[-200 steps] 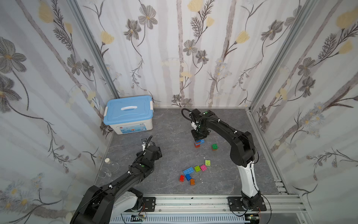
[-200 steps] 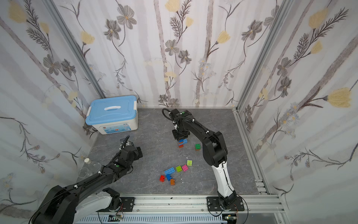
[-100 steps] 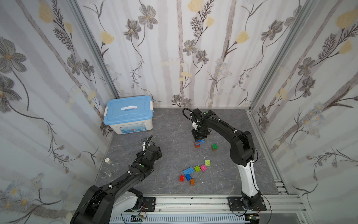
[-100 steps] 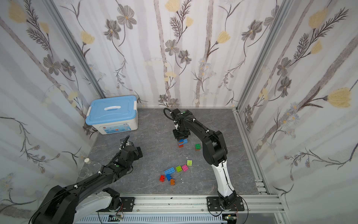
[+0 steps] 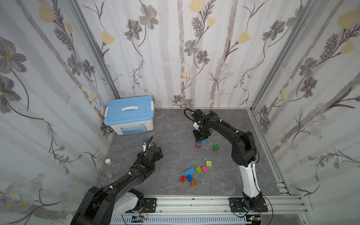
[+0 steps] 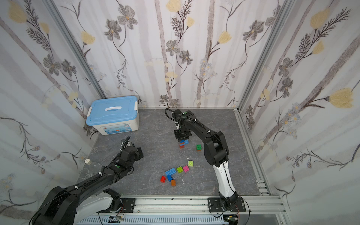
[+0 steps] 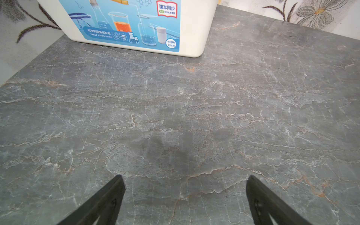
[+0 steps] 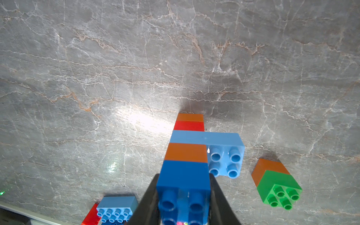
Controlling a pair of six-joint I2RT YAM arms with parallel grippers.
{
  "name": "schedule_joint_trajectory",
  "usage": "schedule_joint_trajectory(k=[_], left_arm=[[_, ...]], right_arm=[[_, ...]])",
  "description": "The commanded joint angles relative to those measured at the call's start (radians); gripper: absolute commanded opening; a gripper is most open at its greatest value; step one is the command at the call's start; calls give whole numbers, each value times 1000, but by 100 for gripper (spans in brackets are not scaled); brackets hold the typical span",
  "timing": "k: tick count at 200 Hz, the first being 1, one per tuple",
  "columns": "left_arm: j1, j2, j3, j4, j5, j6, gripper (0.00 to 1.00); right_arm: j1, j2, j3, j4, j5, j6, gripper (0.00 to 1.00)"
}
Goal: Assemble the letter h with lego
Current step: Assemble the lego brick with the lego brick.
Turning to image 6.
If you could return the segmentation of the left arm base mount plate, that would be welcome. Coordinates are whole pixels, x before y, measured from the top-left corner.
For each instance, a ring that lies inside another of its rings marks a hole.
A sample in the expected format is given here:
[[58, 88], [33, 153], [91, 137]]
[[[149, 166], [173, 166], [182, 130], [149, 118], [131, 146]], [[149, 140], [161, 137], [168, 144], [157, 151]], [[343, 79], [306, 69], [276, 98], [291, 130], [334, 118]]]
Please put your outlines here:
[[133, 213], [136, 206], [135, 198], [118, 198], [114, 201], [114, 213]]

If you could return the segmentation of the light blue long brick studs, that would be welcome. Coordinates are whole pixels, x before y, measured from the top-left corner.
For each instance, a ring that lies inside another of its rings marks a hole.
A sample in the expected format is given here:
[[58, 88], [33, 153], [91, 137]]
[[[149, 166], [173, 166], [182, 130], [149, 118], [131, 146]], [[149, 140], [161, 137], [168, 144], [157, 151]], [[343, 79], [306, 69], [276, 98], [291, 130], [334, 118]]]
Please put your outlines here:
[[170, 170], [166, 171], [166, 176], [171, 176], [173, 174], [176, 174], [176, 169], [175, 168], [171, 168]]

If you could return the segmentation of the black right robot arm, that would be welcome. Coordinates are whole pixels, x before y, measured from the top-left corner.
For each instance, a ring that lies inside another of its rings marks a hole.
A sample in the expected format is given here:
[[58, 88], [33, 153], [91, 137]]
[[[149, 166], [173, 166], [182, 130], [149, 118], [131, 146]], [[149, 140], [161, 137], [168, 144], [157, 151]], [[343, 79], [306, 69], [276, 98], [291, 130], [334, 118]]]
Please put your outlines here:
[[220, 204], [225, 211], [234, 209], [239, 195], [232, 183], [229, 172], [229, 148], [225, 135], [221, 131], [214, 131], [201, 123], [193, 112], [165, 109], [165, 115], [172, 120], [176, 129], [174, 136], [179, 143], [188, 140], [195, 134], [203, 145], [204, 157], [213, 167], [218, 185]]

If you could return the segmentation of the lime green lego brick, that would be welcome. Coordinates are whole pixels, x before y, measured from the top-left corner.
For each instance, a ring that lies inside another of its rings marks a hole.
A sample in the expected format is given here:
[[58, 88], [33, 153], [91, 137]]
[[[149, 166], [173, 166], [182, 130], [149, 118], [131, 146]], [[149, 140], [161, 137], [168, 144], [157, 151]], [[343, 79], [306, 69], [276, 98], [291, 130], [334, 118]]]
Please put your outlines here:
[[177, 170], [177, 172], [178, 173], [182, 173], [184, 170], [183, 170], [183, 168], [180, 166], [180, 167], [178, 167], [178, 168], [176, 168], [176, 170]]

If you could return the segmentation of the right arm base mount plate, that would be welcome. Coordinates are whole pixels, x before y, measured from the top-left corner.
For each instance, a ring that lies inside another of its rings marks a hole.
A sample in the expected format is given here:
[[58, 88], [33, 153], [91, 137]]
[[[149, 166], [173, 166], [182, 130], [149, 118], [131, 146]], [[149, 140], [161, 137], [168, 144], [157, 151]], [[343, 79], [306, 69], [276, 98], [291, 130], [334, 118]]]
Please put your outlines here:
[[220, 197], [209, 197], [207, 199], [208, 209], [211, 213], [223, 212], [246, 212], [246, 204], [240, 197], [236, 199], [223, 199]]

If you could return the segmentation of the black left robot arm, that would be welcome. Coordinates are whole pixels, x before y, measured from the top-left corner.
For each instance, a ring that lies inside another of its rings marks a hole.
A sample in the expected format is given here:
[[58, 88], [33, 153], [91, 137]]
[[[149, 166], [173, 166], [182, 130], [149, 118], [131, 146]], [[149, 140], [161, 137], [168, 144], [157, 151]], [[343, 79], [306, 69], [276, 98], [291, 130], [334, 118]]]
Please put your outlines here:
[[30, 220], [31, 225], [74, 225], [101, 211], [118, 213], [123, 208], [121, 195], [109, 186], [129, 175], [143, 151], [130, 138], [122, 141], [121, 151], [109, 165], [74, 185], [53, 188]]

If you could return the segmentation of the light blue long lego brick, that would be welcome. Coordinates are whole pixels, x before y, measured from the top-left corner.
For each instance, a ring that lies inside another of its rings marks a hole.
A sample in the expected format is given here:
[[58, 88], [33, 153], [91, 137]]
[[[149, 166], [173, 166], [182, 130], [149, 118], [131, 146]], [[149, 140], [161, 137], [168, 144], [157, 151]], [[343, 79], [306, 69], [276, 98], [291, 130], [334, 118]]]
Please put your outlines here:
[[186, 145], [186, 144], [188, 144], [188, 140], [181, 140], [179, 142], [179, 146], [183, 146], [183, 145]]

